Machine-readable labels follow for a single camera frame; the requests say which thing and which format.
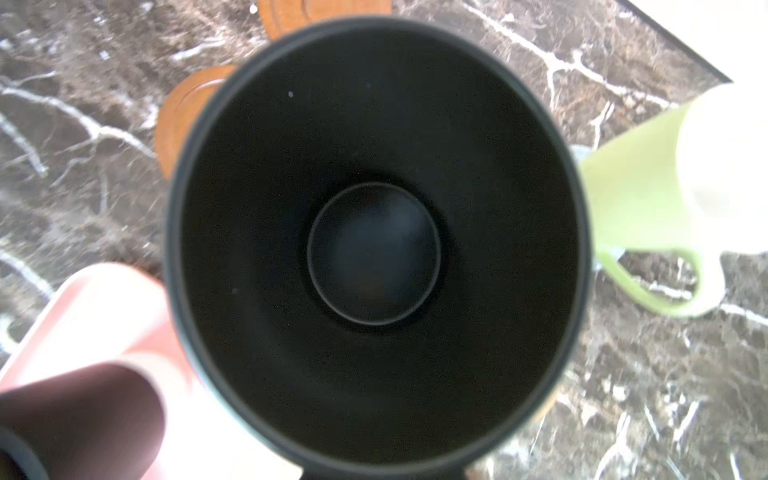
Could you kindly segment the black mug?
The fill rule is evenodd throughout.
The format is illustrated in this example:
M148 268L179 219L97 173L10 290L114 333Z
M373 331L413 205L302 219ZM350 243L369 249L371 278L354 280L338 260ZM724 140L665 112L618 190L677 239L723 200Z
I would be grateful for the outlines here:
M575 161L494 55L392 16L238 68L177 161L176 331L206 388L304 479L463 479L547 404L592 239Z
M165 434L161 397L139 372L97 364L1 395L4 479L140 479Z

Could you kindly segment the brown wooden coaster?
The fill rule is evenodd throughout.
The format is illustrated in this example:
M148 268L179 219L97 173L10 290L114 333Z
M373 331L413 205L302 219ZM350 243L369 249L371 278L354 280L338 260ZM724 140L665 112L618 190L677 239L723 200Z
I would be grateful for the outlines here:
M259 0L257 6L271 40L324 21L393 10L391 0Z
M195 72L179 83L164 101L155 128L155 152L166 179L171 178L197 117L236 69L236 65L222 65Z

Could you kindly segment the green mug white inside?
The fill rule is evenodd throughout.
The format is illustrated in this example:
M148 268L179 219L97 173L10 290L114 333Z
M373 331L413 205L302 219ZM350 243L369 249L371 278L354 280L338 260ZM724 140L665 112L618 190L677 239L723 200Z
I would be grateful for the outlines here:
M594 257L630 298L668 317L718 306L725 252L767 250L767 98L754 85L716 86L623 133L578 164ZM617 251L667 252L697 282L667 301L633 279Z

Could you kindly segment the blue woven coaster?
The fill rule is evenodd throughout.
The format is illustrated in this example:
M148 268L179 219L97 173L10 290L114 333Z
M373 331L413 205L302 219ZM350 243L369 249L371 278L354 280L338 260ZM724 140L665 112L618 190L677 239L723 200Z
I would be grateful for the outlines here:
M577 164L583 163L594 153L594 150L586 145L572 144L569 149Z

